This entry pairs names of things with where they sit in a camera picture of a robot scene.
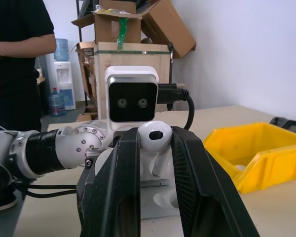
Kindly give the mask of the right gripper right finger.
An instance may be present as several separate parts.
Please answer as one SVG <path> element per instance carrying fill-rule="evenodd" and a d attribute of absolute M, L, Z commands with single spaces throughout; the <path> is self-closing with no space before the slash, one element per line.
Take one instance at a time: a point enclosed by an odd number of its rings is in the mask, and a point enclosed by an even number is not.
<path fill-rule="evenodd" d="M 257 237 L 259 233 L 228 173 L 191 131 L 174 126 L 175 186 L 186 237 Z"/>

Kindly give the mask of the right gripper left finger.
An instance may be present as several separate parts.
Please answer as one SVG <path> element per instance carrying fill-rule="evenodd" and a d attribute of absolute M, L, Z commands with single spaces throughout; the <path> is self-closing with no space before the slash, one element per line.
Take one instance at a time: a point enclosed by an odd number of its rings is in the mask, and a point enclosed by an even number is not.
<path fill-rule="evenodd" d="M 88 204 L 90 237 L 140 236 L 140 141 L 137 128 L 124 132 L 95 163 Z"/>

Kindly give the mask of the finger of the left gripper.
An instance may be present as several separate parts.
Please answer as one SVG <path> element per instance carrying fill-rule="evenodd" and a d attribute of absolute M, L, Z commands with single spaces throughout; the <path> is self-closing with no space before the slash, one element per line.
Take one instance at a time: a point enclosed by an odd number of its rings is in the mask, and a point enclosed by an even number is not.
<path fill-rule="evenodd" d="M 94 170 L 83 170 L 76 185 L 77 209 L 81 224 L 81 237 L 95 237 L 94 228 L 88 221 L 88 212 L 91 210 L 90 200 L 92 185 L 95 178 Z"/>

